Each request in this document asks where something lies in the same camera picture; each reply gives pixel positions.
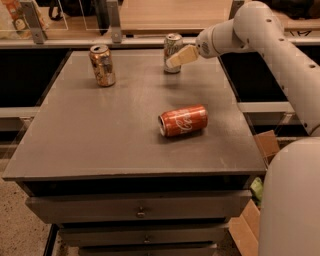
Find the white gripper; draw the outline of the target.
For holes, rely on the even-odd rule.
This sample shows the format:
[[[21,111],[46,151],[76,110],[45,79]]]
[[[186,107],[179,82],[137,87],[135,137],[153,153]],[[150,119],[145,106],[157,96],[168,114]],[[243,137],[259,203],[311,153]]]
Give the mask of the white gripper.
[[[243,42],[234,32],[232,20],[204,29],[197,36],[195,44],[196,46],[186,45],[169,57],[165,64],[169,68],[175,68],[196,61],[199,54],[204,58],[213,58],[226,53],[239,53],[244,50]]]

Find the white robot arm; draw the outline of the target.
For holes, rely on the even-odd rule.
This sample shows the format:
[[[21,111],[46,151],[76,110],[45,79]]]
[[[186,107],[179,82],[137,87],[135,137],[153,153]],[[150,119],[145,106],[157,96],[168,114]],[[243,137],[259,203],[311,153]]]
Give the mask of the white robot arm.
[[[320,256],[320,66],[285,37],[264,3],[242,5],[233,19],[204,29],[169,57],[175,67],[225,53],[257,52],[308,136],[272,159],[264,180],[259,256]]]

